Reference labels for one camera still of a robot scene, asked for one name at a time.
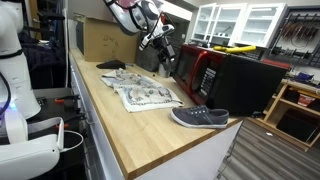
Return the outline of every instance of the cable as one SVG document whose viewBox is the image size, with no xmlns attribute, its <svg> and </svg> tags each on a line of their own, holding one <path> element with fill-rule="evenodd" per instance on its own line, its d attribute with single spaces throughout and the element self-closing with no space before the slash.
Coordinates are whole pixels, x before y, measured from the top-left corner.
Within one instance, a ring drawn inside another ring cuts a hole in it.
<svg viewBox="0 0 320 180">
<path fill-rule="evenodd" d="M 152 36 L 152 34 L 153 34 L 154 30 L 155 30 L 155 29 L 157 28 L 157 26 L 158 26 L 158 22 L 159 22 L 159 19 L 161 18 L 161 14 L 162 14 L 162 12 L 159 14 L 159 17 L 158 17 L 158 19 L 157 19 L 157 22 L 155 23 L 155 25 L 154 25 L 154 27 L 153 27 L 152 31 L 150 32 L 150 34 L 149 34 L 149 36 L 148 36 L 148 38 L 149 38 L 149 39 L 151 38 L 151 36 Z"/>
<path fill-rule="evenodd" d="M 80 137 L 81 137 L 81 141 L 80 141 L 77 145 L 75 145 L 75 146 L 73 146 L 73 147 L 71 147 L 71 148 L 63 148 L 63 149 L 60 151 L 60 153 L 63 153 L 63 152 L 67 152 L 67 151 L 69 151 L 69 150 L 72 150 L 72 149 L 80 146 L 80 144 L 83 143 L 83 136 L 82 136 L 80 133 L 77 133 L 77 132 L 75 132 L 75 131 L 69 131 L 69 130 L 64 130 L 64 132 L 72 133 L 72 134 L 76 134 L 76 135 L 80 136 Z"/>
<path fill-rule="evenodd" d="M 4 104 L 3 108 L 0 110 L 0 116 L 4 113 L 5 110 L 7 110 L 9 104 L 10 104 L 10 100 L 11 100 L 11 91 L 10 91 L 10 86 L 8 81 L 6 80 L 6 78 L 2 75 L 2 73 L 0 72 L 0 77 L 3 79 L 3 83 L 7 88 L 8 91 L 8 99 L 6 101 L 6 103 Z"/>
</svg>

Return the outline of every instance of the microwave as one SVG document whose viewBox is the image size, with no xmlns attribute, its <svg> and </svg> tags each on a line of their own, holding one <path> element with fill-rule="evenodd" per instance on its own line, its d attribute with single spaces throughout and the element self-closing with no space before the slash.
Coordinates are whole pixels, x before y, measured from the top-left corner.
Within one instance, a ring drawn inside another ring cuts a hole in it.
<svg viewBox="0 0 320 180">
<path fill-rule="evenodd" d="M 198 105 L 231 115 L 263 112 L 288 71 L 244 56 L 181 45 L 173 78 Z"/>
</svg>

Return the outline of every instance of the towel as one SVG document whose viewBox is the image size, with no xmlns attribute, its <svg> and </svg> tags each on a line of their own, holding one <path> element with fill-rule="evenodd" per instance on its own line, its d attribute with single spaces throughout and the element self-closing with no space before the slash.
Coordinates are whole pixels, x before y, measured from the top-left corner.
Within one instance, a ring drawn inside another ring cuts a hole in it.
<svg viewBox="0 0 320 180">
<path fill-rule="evenodd" d="M 172 90 L 146 76 L 119 69 L 102 75 L 101 79 L 119 94 L 128 112 L 184 105 Z"/>
</svg>

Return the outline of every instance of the shoe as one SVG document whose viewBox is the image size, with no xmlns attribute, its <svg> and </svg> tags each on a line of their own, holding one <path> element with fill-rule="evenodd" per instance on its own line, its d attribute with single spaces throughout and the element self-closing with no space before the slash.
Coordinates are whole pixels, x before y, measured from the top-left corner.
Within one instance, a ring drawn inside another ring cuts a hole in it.
<svg viewBox="0 0 320 180">
<path fill-rule="evenodd" d="M 190 128 L 225 128 L 229 112 L 225 109 L 208 109 L 205 105 L 192 108 L 173 108 L 172 118 L 182 126 Z"/>
</svg>

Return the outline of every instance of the drawer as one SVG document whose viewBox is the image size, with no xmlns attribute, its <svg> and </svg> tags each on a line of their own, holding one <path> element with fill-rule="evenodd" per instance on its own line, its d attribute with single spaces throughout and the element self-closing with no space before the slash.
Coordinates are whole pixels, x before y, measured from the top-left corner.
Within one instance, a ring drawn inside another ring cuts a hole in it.
<svg viewBox="0 0 320 180">
<path fill-rule="evenodd" d="M 87 114 L 85 128 L 88 138 L 84 143 L 86 153 L 87 175 L 91 179 L 124 179 L 122 171 L 113 153 L 97 112 L 91 102 L 89 93 L 82 81 L 73 56 L 69 55 L 72 89 L 79 93 L 82 110 Z"/>
</svg>

